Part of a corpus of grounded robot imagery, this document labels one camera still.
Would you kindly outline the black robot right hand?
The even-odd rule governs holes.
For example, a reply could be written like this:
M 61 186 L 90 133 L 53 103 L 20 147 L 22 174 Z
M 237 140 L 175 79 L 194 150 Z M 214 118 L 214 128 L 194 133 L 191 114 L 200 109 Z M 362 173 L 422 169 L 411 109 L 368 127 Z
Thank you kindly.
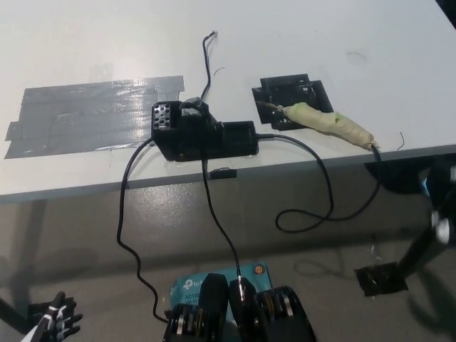
M 455 225 L 446 217 L 441 216 L 437 211 L 431 213 L 431 227 L 435 232 L 439 243 L 455 246 Z

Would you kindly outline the black white robot left hand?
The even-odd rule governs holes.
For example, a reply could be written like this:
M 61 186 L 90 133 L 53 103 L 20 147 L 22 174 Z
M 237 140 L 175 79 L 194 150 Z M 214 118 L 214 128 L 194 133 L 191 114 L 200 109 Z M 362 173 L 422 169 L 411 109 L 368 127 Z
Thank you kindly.
M 54 299 L 44 304 L 43 315 L 23 338 L 23 341 L 65 341 L 80 331 L 78 322 L 83 314 L 75 313 L 77 303 L 73 297 L 59 291 Z

